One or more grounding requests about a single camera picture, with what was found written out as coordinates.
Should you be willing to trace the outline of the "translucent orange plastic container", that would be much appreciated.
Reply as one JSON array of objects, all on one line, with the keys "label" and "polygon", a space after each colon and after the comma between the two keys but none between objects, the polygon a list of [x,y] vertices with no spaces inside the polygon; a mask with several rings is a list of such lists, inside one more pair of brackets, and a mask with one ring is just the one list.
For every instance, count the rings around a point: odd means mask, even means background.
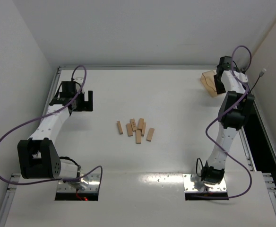
[{"label": "translucent orange plastic container", "polygon": [[218,93],[215,86],[214,75],[216,72],[214,70],[206,71],[201,74],[200,81],[203,84],[206,91],[211,97],[217,97]]}]

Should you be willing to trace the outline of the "plain wood block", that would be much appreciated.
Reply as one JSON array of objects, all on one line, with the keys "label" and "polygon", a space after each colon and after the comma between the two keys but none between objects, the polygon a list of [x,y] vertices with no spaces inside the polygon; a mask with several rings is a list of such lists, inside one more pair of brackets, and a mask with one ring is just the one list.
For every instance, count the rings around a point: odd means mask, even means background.
[{"label": "plain wood block", "polygon": [[129,137],[133,136],[133,130],[132,130],[132,126],[131,126],[130,123],[127,123],[127,124],[126,124],[126,128],[127,128],[127,135],[128,135]]}]

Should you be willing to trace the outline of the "engraved wood block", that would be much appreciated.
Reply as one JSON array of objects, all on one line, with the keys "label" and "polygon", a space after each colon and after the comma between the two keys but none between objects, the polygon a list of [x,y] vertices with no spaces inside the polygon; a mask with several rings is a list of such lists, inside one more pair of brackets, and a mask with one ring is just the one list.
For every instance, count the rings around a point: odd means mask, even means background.
[{"label": "engraved wood block", "polygon": [[137,125],[136,125],[135,119],[130,119],[130,124],[131,124],[132,130],[136,131]]}]

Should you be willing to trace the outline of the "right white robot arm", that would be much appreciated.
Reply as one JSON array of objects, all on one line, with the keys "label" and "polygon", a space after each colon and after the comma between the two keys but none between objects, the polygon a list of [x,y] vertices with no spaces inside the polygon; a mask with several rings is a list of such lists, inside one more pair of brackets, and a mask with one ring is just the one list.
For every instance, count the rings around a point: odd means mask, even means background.
[{"label": "right white robot arm", "polygon": [[218,112],[216,143],[201,170],[201,181],[205,185],[216,185],[222,181],[233,139],[246,125],[255,100],[246,89],[247,76],[239,72],[230,56],[220,58],[214,82],[218,94],[225,92],[226,95]]}]

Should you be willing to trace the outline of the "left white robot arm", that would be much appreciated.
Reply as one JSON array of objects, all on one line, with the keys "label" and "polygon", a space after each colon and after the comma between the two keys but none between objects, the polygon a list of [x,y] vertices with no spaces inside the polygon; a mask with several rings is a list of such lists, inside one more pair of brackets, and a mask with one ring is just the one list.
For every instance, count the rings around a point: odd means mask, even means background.
[{"label": "left white robot arm", "polygon": [[81,84],[75,81],[61,82],[49,103],[47,114],[36,131],[17,145],[21,175],[25,179],[71,179],[79,177],[80,167],[75,163],[62,162],[55,148],[55,141],[65,121],[73,112],[93,111],[93,91],[88,100],[84,91],[69,105]]}]

